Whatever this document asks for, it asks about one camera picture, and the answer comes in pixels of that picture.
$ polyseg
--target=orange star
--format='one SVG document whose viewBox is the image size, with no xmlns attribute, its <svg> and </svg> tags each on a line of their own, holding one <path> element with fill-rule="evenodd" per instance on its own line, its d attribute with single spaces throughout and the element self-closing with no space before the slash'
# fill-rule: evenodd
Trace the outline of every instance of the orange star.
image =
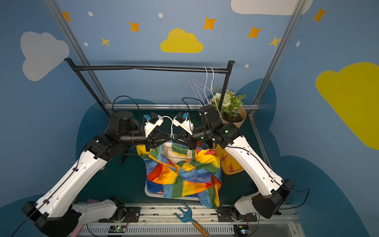
<svg viewBox="0 0 379 237">
<path fill-rule="evenodd" d="M 105 39 L 103 39 L 103 37 L 101 37 L 101 39 L 103 40 L 103 42 L 101 44 L 106 44 L 106 45 L 108 45 L 108 47 L 110 47 L 108 44 L 110 39 L 105 40 Z"/>
<path fill-rule="evenodd" d="M 129 21 L 129 22 L 130 22 L 130 25 L 132 26 L 132 28 L 130 29 L 130 31 L 137 31 L 137 32 L 139 32 L 139 29 L 138 29 L 139 23 L 134 24 L 131 21 Z"/>
<path fill-rule="evenodd" d="M 205 29 L 213 30 L 213 24 L 215 23 L 216 20 L 217 19 L 210 20 L 206 17 L 205 18 L 205 26 L 204 26 L 203 30 L 205 30 Z"/>
<path fill-rule="evenodd" d="M 321 17 L 326 13 L 326 11 L 323 11 L 321 8 L 318 10 L 317 15 L 313 18 L 313 20 L 317 20 L 317 23 L 320 22 Z"/>
<path fill-rule="evenodd" d="M 258 33 L 259 33 L 259 31 L 260 31 L 261 29 L 262 29 L 262 28 L 260 28 L 260 29 L 255 29 L 254 27 L 251 27 L 251 32 L 250 32 L 250 34 L 248 35 L 248 38 L 250 38 L 250 37 L 257 38 L 257 37 L 258 37 Z"/>
<path fill-rule="evenodd" d="M 69 12 L 65 12 L 63 13 L 64 15 L 64 18 L 66 18 L 67 21 L 71 21 L 71 19 L 69 18 Z"/>
</svg>

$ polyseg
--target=blue wall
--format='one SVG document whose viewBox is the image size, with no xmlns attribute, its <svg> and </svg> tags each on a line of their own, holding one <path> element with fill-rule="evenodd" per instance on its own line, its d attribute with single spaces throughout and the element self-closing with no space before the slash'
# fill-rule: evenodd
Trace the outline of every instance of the blue wall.
<svg viewBox="0 0 379 237">
<path fill-rule="evenodd" d="M 76 160 L 80 121 L 94 100 L 66 62 L 38 81 L 24 75 L 24 32 L 48 32 L 66 41 L 43 0 L 1 1 L 0 9 L 1 207 L 46 193 L 67 172 Z M 69 56 L 78 63 L 71 48 Z M 22 203 L 14 203 L 0 208 L 0 219 L 12 218 L 10 211 L 20 212 Z M 24 218 L 17 214 L 12 222 Z M 1 230 L 14 227 L 0 222 Z"/>
<path fill-rule="evenodd" d="M 232 91 L 265 75 L 276 49 L 269 43 L 274 36 L 281 38 L 289 20 L 289 16 L 238 14 L 232 10 L 230 0 L 58 2 L 62 11 L 68 12 L 69 24 L 92 65 L 226 68 L 229 60 L 235 60 L 229 83 Z M 206 17 L 217 19 L 213 30 L 203 29 Z M 131 31 L 129 22 L 139 23 L 139 32 Z M 262 28 L 257 38 L 247 38 L 251 27 Z M 175 28 L 193 33 L 203 44 L 203 50 L 163 52 L 160 44 Z M 109 46 L 102 44 L 101 38 L 109 39 Z M 194 97 L 188 77 L 205 82 L 204 73 L 128 70 L 96 74 L 111 100 L 127 94 L 154 103 L 182 103 L 182 97 Z M 216 74 L 214 88 L 221 86 L 224 78 L 224 74 Z M 248 97 L 254 97 L 255 93 L 251 91 Z"/>
<path fill-rule="evenodd" d="M 320 7 L 327 12 L 318 23 Z M 254 114 L 273 168 L 296 189 L 310 187 L 296 210 L 307 237 L 379 236 L 379 151 L 359 140 L 315 85 L 327 70 L 379 65 L 378 9 L 377 1 L 314 0 Z M 293 193 L 290 202 L 300 204 L 304 195 Z"/>
</svg>

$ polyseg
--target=rainbow jacket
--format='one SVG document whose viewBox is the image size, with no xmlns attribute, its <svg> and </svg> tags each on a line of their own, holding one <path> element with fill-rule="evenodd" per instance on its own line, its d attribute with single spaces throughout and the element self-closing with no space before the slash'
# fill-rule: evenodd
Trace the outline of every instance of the rainbow jacket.
<svg viewBox="0 0 379 237">
<path fill-rule="evenodd" d="M 137 152 L 146 165 L 149 192 L 163 190 L 164 198 L 198 197 L 200 205 L 207 208 L 220 205 L 218 190 L 221 187 L 221 161 L 207 144 L 199 142 L 196 150 L 189 151 L 187 146 L 170 141 L 150 152 L 146 151 L 144 145 L 139 145 Z M 174 165 L 167 158 L 173 156 L 188 159 Z"/>
</svg>

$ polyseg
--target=yellow bucket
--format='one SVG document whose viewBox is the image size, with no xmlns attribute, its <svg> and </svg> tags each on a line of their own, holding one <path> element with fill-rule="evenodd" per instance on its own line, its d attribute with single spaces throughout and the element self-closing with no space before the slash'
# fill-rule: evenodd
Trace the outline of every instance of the yellow bucket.
<svg viewBox="0 0 379 237">
<path fill-rule="evenodd" d="M 221 167 L 224 174 L 232 175 L 243 171 L 242 166 L 236 161 L 236 159 L 219 145 L 217 145 L 215 151 L 221 159 Z"/>
</svg>

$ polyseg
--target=red wire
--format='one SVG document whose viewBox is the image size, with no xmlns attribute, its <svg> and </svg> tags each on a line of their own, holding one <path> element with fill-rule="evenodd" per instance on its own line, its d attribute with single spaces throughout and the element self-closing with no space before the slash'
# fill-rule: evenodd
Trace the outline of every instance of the red wire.
<svg viewBox="0 0 379 237">
<path fill-rule="evenodd" d="M 130 215 L 129 215 L 128 213 L 126 213 L 126 215 L 128 215 L 128 216 L 129 216 L 129 220 L 128 220 L 128 223 L 126 223 L 125 232 L 126 232 L 126 230 L 128 229 L 128 224 L 129 224 L 129 222 L 130 222 Z"/>
</svg>

